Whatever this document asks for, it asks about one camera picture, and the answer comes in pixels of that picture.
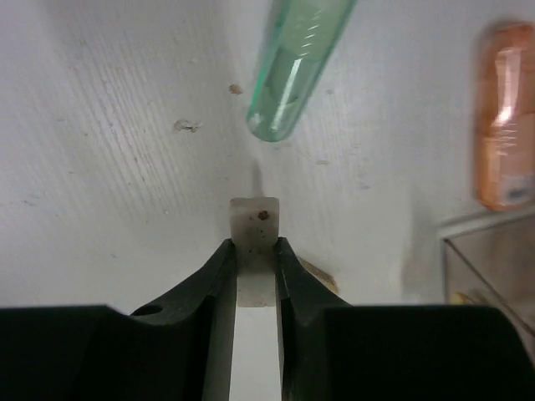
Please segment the grey eraser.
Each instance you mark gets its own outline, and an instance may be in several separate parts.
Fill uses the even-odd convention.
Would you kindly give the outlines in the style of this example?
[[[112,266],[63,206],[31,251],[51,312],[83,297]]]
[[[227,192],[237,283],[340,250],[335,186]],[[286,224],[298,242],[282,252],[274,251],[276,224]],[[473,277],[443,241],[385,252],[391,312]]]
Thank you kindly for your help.
[[[275,253],[279,200],[234,198],[229,206],[230,232],[237,259],[237,305],[275,305]]]

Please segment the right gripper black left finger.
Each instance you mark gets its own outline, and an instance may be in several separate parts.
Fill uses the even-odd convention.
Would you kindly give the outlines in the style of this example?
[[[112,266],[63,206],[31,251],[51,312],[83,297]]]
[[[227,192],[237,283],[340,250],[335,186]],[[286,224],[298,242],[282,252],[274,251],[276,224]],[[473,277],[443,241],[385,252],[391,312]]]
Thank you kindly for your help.
[[[234,245],[224,241],[130,315],[108,306],[4,308],[2,399],[228,399],[236,272]]]

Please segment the green highlighter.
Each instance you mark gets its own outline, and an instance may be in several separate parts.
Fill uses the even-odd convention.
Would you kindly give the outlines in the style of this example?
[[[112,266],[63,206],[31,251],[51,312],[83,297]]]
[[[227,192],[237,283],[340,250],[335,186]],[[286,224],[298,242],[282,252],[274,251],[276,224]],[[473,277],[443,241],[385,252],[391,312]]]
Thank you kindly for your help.
[[[291,135],[355,2],[282,1],[258,71],[247,126],[262,141]]]

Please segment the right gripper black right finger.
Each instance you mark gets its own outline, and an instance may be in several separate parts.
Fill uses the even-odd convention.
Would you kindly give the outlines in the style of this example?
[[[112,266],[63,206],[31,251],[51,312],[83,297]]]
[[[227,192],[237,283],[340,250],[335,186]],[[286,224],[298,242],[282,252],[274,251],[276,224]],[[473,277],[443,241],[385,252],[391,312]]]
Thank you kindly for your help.
[[[285,400],[531,400],[534,367],[506,316],[482,306],[353,306],[278,239]]]

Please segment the orange highlighter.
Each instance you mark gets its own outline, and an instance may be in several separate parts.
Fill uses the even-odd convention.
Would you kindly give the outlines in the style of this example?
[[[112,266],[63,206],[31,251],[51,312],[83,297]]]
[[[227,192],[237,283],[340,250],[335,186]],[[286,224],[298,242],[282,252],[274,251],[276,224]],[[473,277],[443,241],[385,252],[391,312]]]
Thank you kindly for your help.
[[[534,25],[502,20],[478,40],[474,186],[492,211],[534,201]]]

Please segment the small wooden block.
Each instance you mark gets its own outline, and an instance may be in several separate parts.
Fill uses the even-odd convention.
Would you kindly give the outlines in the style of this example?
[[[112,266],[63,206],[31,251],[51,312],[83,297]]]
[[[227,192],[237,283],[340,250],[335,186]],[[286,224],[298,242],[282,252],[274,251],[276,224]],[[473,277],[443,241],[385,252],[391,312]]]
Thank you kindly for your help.
[[[335,281],[334,277],[321,270],[320,268],[316,267],[312,263],[306,261],[302,257],[298,258],[300,264],[302,267],[309,272],[311,275],[313,275],[319,282],[321,282],[326,288],[328,288],[332,293],[339,294],[339,286],[337,282]]]

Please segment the teal and orange drawer box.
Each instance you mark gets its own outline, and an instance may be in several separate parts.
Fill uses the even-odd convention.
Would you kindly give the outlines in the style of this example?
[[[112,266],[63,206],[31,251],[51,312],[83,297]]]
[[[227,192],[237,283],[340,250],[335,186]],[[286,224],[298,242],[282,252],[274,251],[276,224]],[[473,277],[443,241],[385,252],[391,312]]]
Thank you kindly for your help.
[[[445,299],[501,309],[534,335],[534,209],[484,213],[439,230]]]

